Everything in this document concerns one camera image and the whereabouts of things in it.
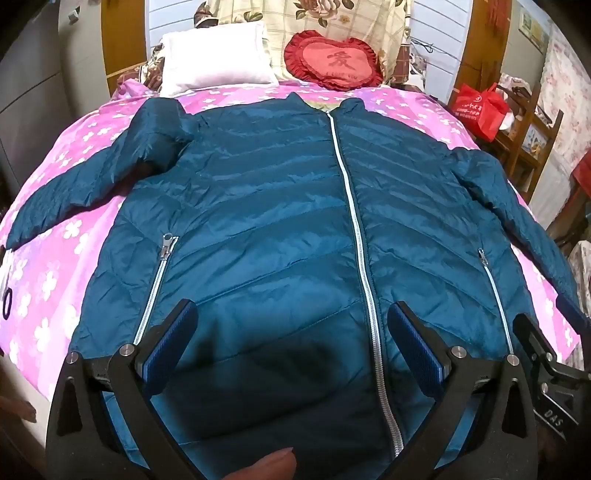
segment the metal screw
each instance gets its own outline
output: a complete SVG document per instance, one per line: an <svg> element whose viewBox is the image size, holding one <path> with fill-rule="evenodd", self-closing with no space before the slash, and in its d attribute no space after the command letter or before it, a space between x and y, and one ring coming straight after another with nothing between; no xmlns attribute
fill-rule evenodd
<svg viewBox="0 0 591 480"><path fill-rule="evenodd" d="M466 349L462 346L453 346L452 355L456 358L464 358L467 355Z"/></svg>
<svg viewBox="0 0 591 480"><path fill-rule="evenodd" d="M517 357L517 355L513 355L512 353L510 353L509 355L507 355L507 361L513 365L514 367L516 367L517 365L519 365L519 358Z"/></svg>
<svg viewBox="0 0 591 480"><path fill-rule="evenodd" d="M78 354L78 352L70 352L66 355L66 363L70 365L75 364L79 358L80 355Z"/></svg>
<svg viewBox="0 0 591 480"><path fill-rule="evenodd" d="M122 346L119 349L119 353L122 356L130 356L132 353L134 353L135 351L135 347L133 345L131 345L131 343L126 343L124 346Z"/></svg>

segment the floral bedspread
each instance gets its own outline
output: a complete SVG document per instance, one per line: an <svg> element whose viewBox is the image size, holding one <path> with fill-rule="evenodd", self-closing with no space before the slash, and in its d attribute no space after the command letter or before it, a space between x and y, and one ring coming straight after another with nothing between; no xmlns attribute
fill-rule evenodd
<svg viewBox="0 0 591 480"><path fill-rule="evenodd" d="M463 125L433 100L420 93L389 87L342 93L306 83L281 84L275 88L232 86L190 92L178 100L187 112L197 113L220 106L284 98L291 92L319 107L348 97L361 98L368 110L410 125L445 142L449 148L476 148ZM32 192L111 145L151 95L154 93L141 84L128 83L120 89L118 98L67 128L27 180L0 224L0 243L6 242L18 209ZM65 220L14 252L8 277L14 295L12 312L8 320L0 319L0 348L49 399L80 319L82 299L99 251L128 189L129 186L122 186L108 201ZM566 359L579 338L556 310L556 292L552 286L517 247L513 250L521 263L542 331L559 359Z"/></svg>

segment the red heart-shaped pillow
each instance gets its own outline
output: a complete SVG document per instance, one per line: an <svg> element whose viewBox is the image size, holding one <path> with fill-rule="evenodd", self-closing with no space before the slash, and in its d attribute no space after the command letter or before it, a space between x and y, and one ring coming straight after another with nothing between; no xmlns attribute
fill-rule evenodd
<svg viewBox="0 0 591 480"><path fill-rule="evenodd" d="M382 83L376 55L358 38L336 41L304 30L285 46L285 66L295 78L330 90L375 87Z"/></svg>

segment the human hand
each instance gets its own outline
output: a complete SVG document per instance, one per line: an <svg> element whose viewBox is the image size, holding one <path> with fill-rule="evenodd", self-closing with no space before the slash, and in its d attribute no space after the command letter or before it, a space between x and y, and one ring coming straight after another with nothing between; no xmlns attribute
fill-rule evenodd
<svg viewBox="0 0 591 480"><path fill-rule="evenodd" d="M284 448L261 458L257 463L230 473L223 480L292 480L296 472L296 456L292 448Z"/></svg>

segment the wooden chair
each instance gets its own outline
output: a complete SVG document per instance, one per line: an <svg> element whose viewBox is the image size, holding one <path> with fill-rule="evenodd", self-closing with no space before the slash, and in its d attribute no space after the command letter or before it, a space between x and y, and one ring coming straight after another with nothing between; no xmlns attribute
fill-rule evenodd
<svg viewBox="0 0 591 480"><path fill-rule="evenodd" d="M512 139L506 132L499 131L493 143L494 146L497 147L496 150L500 150L499 160L503 164L507 177L519 191L523 199L529 203L540 179L540 175L542 174L542 170L544 170L544 166L548 161L554 142L556 141L556 136L560 130L564 113L562 110L558 112L552 127L548 127L535 114L538 99L540 98L540 83L535 86L531 98L529 99L517 95L506 88L498 88L503 90L509 98L517 103L522 112L525 112L523 114L523 120L516 131L515 138ZM523 149L523 142L530 125L534 125L540 134L546 139L544 148L542 148L536 156L533 156L531 153ZM520 167L523 166L524 168L524 171L519 175L515 172L518 163L520 163Z"/></svg>

